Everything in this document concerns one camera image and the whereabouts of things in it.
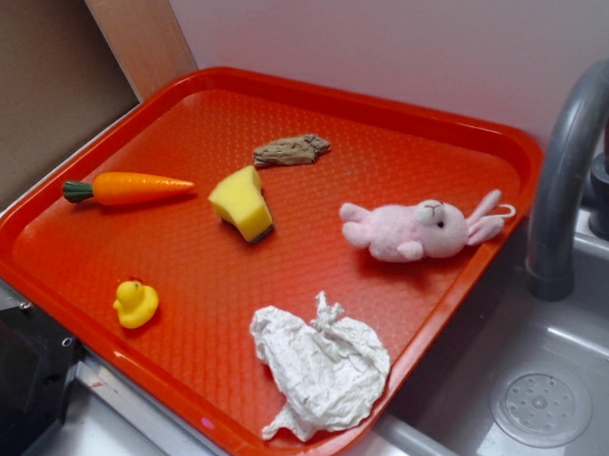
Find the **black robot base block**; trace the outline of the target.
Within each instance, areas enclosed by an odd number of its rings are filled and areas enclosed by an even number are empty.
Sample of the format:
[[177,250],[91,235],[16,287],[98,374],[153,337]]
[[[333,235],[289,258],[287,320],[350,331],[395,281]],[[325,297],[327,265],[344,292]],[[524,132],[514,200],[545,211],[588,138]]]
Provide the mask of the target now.
[[64,426],[80,350],[35,305],[0,311],[0,456],[30,456]]

